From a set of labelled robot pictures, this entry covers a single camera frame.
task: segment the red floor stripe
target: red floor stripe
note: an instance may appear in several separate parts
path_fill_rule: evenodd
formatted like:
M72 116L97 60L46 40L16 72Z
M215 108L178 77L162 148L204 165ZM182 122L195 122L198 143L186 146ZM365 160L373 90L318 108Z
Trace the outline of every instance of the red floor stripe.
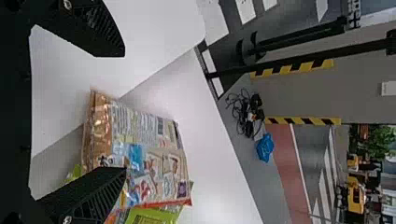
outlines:
M266 125L265 129L274 138L274 160L282 180L291 221L293 224L311 223L290 126L273 124Z

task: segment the black equipment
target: black equipment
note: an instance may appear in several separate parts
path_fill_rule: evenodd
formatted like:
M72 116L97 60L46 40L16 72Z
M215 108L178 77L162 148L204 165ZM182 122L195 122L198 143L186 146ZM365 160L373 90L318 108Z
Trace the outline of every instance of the black equipment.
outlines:
M254 138L262 128L265 119L264 111L261 109L262 99L259 94L250 94L246 89L241 89L241 93L229 93L225 99L232 110L233 118L236 119L236 131L247 138ZM260 120L260 126L254 133L254 121Z
M1 0L0 16L0 223L103 223L120 194L124 169L100 168L41 200L31 196L29 35L38 24L95 57L123 57L117 25L101 0Z

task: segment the tree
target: tree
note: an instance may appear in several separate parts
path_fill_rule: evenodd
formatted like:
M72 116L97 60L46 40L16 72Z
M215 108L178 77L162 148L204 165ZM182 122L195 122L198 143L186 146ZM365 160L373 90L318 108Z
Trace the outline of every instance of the tree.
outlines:
M395 130L381 125L370 130L368 139L359 143L359 149L366 151L371 158L382 161L387 156L395 156L389 149L389 145L395 141Z

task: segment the yellow black striped barrier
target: yellow black striped barrier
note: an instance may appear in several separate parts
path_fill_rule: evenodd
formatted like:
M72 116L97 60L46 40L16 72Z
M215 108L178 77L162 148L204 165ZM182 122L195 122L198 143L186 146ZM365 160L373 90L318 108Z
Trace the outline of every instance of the yellow black striped barrier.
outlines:
M341 125L339 118L314 117L267 117L265 124L312 124L312 125Z
M271 77L273 75L289 75L293 73L311 72L319 69L334 67L333 59L314 60L308 63L294 63L274 68L267 68L263 71L254 71L250 73L251 78Z

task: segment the black beam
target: black beam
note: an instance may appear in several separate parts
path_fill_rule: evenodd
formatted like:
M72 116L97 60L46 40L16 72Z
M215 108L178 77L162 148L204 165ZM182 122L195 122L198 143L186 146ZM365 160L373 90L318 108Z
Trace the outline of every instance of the black beam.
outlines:
M266 52L274 49L282 49L333 35L340 35L345 32L345 25L347 25L347 18L343 16L339 17L336 21L282 35L280 37L263 40L257 44L255 49L249 50L247 55L254 55L258 52Z
M214 78L214 77L228 76L232 74L243 74L254 71L262 72L264 69L290 65L294 63L308 63L315 60L334 59L334 58L351 56L355 54L371 52L371 51L378 51L382 49L386 49L387 52L389 52L391 51L391 49L394 49L394 46L396 45L395 43L396 35L393 35L394 32L395 32L394 30L389 31L388 36L385 39L375 40L358 45L349 45L337 49L327 49L320 52L294 56L294 57L275 60L267 63L257 63L248 66L237 66L223 71L209 73L206 74L205 76L206 78Z

